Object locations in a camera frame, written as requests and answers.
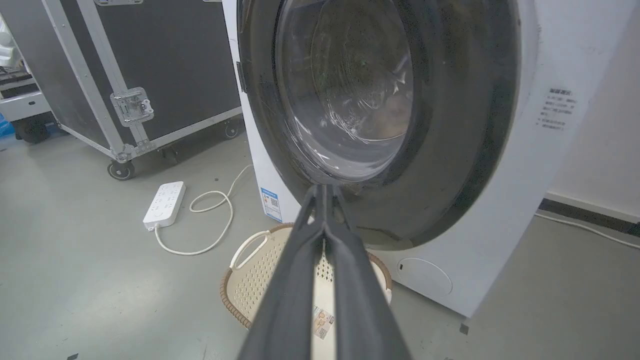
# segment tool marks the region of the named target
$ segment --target power strip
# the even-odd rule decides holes
[[[160,185],[142,220],[147,230],[153,231],[156,226],[165,227],[175,222],[186,188],[183,181]]]

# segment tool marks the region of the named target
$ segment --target washing machine door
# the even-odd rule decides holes
[[[460,219],[515,110],[509,1],[238,3],[241,82],[299,201],[339,184],[378,249],[421,245]]]

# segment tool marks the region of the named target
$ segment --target front-load washer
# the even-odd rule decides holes
[[[635,5],[223,0],[265,213],[339,184],[393,279],[471,316]]]

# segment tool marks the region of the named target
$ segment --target gray floor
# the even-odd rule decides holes
[[[0,359],[235,358],[246,331],[222,306],[220,279],[240,242],[275,222],[249,174],[214,250],[162,250],[141,221],[160,184],[185,181],[188,206],[250,163],[244,135],[183,153],[174,167],[152,154],[118,182],[104,155],[71,136],[0,140]],[[199,250],[227,217],[225,206],[183,209],[163,238]],[[640,251],[535,218],[473,318],[401,286],[392,308],[416,359],[637,359],[638,273]]]

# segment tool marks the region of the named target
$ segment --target sticker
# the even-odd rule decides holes
[[[324,340],[334,321],[333,315],[327,313],[324,309],[314,306],[314,335]]]
[[[262,203],[264,205],[264,213],[276,219],[277,221],[282,222],[282,214],[280,213],[280,201],[278,200],[278,195],[263,188],[260,188],[260,190],[262,190]]]
[[[536,125],[553,131],[564,131],[577,106],[578,101],[571,90],[550,88]]]

